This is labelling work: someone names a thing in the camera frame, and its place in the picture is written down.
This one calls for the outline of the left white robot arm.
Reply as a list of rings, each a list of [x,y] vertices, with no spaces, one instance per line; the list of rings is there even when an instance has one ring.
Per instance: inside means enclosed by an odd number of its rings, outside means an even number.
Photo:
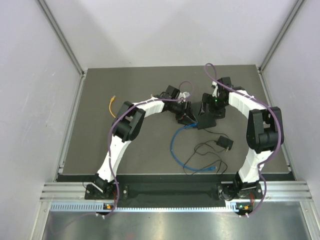
[[[92,186],[87,186],[88,194],[98,194],[109,198],[117,190],[117,169],[129,144],[140,133],[144,119],[165,111],[183,115],[191,92],[168,86],[158,95],[151,95],[140,102],[126,101],[118,111],[107,136],[107,153],[101,167],[93,177]]]

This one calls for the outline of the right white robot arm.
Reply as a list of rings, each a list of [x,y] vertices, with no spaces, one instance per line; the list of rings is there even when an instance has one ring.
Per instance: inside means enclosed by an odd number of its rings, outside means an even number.
[[[259,188],[262,168],[273,158],[284,142],[282,112],[249,95],[241,87],[234,87],[229,77],[212,81],[213,93],[203,97],[214,113],[231,106],[247,119],[246,142],[248,152],[232,185],[218,186],[219,196],[227,201],[245,198]]]

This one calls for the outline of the black network switch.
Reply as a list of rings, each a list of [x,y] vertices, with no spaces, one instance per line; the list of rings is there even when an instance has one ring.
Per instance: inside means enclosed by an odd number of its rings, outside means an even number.
[[[195,116],[197,121],[197,129],[203,130],[207,128],[213,128],[217,125],[215,115],[211,112],[205,112]]]

